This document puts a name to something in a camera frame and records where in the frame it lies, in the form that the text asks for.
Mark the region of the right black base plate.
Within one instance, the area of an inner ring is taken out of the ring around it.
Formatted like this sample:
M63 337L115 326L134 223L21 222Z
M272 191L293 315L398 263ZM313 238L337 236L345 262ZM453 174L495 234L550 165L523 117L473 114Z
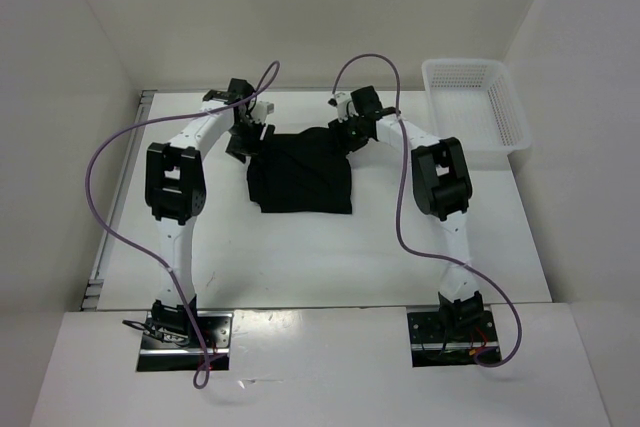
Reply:
M407 323L414 368L473 365L476 355L491 365L502 360L490 310L469 330L448 337L437 310L409 310Z

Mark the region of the black shorts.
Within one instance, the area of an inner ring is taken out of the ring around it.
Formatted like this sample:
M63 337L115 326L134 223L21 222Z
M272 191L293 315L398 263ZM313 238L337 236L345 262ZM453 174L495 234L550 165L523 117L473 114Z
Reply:
M263 213L353 211L351 166L326 127L263 140L247 168L247 185Z

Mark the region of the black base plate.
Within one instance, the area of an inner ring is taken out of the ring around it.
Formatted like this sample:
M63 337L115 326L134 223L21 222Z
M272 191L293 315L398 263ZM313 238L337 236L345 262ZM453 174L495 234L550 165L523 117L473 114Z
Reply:
M199 311L197 322L211 357L210 371L229 369L231 312ZM204 363L204 354L195 333L177 333L151 327L151 315L140 325L142 331L137 372L195 372Z
M407 323L414 368L473 365L476 355L491 365L502 360L490 310L469 330L448 337L437 310L409 310Z

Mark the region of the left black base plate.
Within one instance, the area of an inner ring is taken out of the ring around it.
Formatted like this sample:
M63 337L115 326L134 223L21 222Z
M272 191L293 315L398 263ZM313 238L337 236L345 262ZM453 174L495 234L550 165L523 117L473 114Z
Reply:
M229 369L231 312L199 311L197 322L211 357L210 371ZM137 372L195 372L204 363L204 354L195 333L177 333L151 327L151 315L140 325L142 331Z

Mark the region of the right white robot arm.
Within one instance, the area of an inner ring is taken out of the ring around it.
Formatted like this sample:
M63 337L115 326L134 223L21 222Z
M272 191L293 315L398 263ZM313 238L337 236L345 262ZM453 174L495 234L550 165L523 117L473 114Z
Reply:
M394 108L383 107L372 86L335 92L329 104L337 111L329 128L343 151L355 152L374 140L401 152L396 215L401 215L406 184L410 183L417 208L441 229L445 246L443 254L429 256L447 263L438 289L438 325L443 341L464 338L481 320L484 302L469 270L467 212L472 183L461 142L429 134Z

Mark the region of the white plastic basket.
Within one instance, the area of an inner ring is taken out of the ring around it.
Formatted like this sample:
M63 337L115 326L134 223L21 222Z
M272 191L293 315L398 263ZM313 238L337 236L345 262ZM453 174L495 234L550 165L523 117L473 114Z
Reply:
M429 59L422 63L434 131L456 137L469 152L509 155L531 146L524 108L500 61Z

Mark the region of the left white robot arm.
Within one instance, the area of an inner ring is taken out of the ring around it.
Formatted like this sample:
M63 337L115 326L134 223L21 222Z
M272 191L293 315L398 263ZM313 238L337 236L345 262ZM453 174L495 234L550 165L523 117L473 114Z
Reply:
M180 347L195 344L200 332L194 317L192 246L195 222L207 195L203 160L228 133L226 153L244 163L257 153L262 137L274 131L266 123L274 111L269 102L253 99L221 112L216 109L255 92L248 81L237 78L230 80L225 91L208 91L201 105L203 117L190 121L169 141L151 143L146 151L145 202L158 227L160 257L177 278L162 284L151 309L150 329Z

